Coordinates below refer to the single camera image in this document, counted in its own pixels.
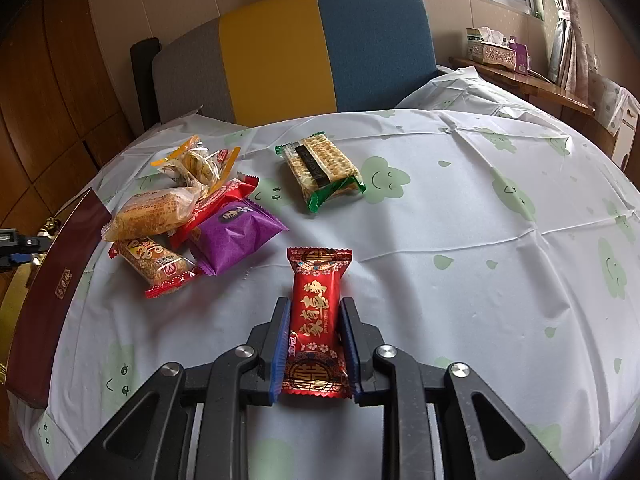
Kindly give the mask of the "red gold candy bar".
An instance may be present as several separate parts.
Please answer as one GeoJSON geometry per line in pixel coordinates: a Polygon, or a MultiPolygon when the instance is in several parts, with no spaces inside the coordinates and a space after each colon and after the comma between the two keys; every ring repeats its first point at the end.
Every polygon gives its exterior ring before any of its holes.
{"type": "Polygon", "coordinates": [[[338,334],[338,314],[341,279],[352,262],[352,251],[292,247],[288,262],[294,283],[282,391],[346,399],[350,387],[338,334]]]}

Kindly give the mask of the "red white wafer packet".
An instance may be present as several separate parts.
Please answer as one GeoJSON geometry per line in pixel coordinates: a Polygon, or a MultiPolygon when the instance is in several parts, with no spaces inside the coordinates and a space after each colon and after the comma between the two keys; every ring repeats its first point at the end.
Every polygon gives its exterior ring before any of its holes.
{"type": "Polygon", "coordinates": [[[169,245],[172,249],[179,248],[188,238],[193,229],[202,222],[211,217],[215,212],[221,210],[222,207],[242,200],[253,193],[259,183],[259,178],[239,174],[236,178],[232,178],[215,192],[200,200],[195,206],[192,217],[186,224],[179,226],[172,234],[168,236],[169,245]]]}

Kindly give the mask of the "gold gift box tray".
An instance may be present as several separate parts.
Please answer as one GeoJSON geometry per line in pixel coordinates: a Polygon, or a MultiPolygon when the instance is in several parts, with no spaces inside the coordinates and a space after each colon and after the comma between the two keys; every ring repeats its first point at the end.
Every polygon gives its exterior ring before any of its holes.
{"type": "MultiPolygon", "coordinates": [[[[53,241],[56,233],[61,229],[61,222],[54,217],[47,218],[44,225],[34,236],[47,236],[53,241]]],[[[33,255],[32,260],[23,263],[10,272],[1,272],[2,276],[9,275],[9,285],[1,300],[1,383],[6,384],[9,375],[9,356],[16,332],[18,318],[29,292],[32,282],[38,274],[46,254],[33,255]]]]}

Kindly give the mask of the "dark red box lid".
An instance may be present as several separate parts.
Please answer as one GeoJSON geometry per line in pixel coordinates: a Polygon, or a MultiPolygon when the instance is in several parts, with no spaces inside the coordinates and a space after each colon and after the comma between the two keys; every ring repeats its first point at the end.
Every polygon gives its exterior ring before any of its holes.
{"type": "Polygon", "coordinates": [[[70,302],[111,219],[93,190],[85,192],[53,241],[17,315],[4,384],[32,408],[48,405],[52,367],[70,302]]]}

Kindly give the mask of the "clear brown pastry packet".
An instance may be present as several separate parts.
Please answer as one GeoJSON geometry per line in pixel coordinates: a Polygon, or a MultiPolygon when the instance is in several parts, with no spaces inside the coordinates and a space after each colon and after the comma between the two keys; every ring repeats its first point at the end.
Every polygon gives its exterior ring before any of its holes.
{"type": "Polygon", "coordinates": [[[188,222],[202,190],[195,186],[164,188],[131,196],[101,230],[102,240],[137,240],[163,234],[188,222]]]}

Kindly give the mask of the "red-ended peanut brittle packet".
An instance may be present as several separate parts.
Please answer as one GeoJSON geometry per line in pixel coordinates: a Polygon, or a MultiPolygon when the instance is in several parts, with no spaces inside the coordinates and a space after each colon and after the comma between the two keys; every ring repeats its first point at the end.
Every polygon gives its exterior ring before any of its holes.
{"type": "Polygon", "coordinates": [[[194,264],[158,244],[151,237],[136,240],[119,240],[108,250],[111,259],[124,258],[148,283],[144,296],[157,298],[174,292],[198,277],[194,264]]]}

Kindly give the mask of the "orange-edged clear cookie packet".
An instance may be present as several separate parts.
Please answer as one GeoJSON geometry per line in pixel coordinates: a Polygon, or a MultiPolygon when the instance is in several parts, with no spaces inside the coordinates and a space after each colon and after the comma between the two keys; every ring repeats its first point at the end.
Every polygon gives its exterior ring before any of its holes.
{"type": "Polygon", "coordinates": [[[209,151],[199,136],[191,136],[175,151],[151,162],[151,166],[176,185],[196,188],[200,197],[206,197],[227,181],[239,154],[238,146],[209,151]]]}

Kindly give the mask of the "white green-patterned tablecloth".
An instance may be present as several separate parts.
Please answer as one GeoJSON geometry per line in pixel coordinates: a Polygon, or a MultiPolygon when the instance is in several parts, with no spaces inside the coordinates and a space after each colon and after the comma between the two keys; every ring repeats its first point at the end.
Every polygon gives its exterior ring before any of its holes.
{"type": "Polygon", "coordinates": [[[574,479],[609,479],[639,428],[639,192],[581,134],[475,75],[437,78],[396,110],[244,129],[190,114],[90,182],[109,210],[164,188],[154,159],[197,134],[240,148],[254,201],[288,228],[218,278],[157,299],[101,244],[70,302],[50,401],[13,401],[18,435],[58,476],[163,363],[209,362],[290,293],[293,246],[348,248],[363,321],[417,361],[468,363],[574,479]],[[324,132],[367,191],[312,214],[274,149],[324,132]]]}

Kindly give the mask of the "purple snack packet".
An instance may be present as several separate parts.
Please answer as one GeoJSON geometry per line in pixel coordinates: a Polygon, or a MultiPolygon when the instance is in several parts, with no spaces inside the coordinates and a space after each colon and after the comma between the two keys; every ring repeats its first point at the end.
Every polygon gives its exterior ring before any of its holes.
{"type": "Polygon", "coordinates": [[[196,226],[188,242],[198,272],[217,276],[287,230],[268,210],[242,198],[223,206],[196,226]]]}

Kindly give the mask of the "wooden side table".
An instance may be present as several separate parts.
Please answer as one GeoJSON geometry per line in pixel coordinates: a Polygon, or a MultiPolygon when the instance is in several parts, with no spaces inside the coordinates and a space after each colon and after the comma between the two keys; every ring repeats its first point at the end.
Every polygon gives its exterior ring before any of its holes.
{"type": "Polygon", "coordinates": [[[523,98],[525,101],[538,100],[542,104],[552,104],[560,108],[560,119],[571,126],[598,148],[609,158],[613,157],[614,139],[597,122],[596,111],[586,102],[551,82],[543,79],[510,72],[497,65],[485,65],[465,58],[450,56],[452,68],[474,66],[480,76],[523,98]]]}

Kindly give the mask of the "white storage box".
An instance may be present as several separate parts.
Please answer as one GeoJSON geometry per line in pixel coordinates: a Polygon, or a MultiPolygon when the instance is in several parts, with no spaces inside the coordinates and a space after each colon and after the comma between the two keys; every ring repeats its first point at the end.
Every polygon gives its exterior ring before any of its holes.
{"type": "Polygon", "coordinates": [[[613,141],[612,161],[625,170],[639,121],[639,101],[615,81],[590,70],[588,102],[594,118],[613,141]]]}

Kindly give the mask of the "tissue box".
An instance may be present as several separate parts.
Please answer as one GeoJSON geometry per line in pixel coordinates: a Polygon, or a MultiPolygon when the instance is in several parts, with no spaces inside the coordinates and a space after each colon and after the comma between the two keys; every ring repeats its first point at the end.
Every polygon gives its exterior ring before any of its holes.
{"type": "Polygon", "coordinates": [[[509,47],[502,32],[486,26],[466,29],[468,58],[485,65],[516,69],[516,52],[509,47]]]}

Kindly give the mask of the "purple small box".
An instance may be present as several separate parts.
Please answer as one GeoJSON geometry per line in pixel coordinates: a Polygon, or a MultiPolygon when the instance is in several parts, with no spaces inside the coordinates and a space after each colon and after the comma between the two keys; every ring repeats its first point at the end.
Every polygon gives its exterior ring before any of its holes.
{"type": "Polygon", "coordinates": [[[526,44],[521,44],[515,36],[511,36],[509,48],[515,52],[515,71],[527,75],[529,70],[528,47],[526,44]]]}

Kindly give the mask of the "grey yellow blue sofa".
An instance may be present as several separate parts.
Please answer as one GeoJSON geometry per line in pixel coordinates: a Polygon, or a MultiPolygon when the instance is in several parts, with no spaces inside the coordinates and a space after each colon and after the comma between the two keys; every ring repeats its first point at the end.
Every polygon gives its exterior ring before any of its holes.
{"type": "Polygon", "coordinates": [[[144,128],[387,110],[439,73],[423,0],[260,0],[130,60],[144,128]]]}

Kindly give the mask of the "wooden wall cabinet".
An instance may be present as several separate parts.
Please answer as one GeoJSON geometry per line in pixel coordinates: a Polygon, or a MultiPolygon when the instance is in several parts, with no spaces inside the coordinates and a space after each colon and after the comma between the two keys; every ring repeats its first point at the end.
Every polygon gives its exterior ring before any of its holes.
{"type": "Polygon", "coordinates": [[[1,37],[1,223],[33,233],[132,141],[88,0],[29,0],[1,37]]]}

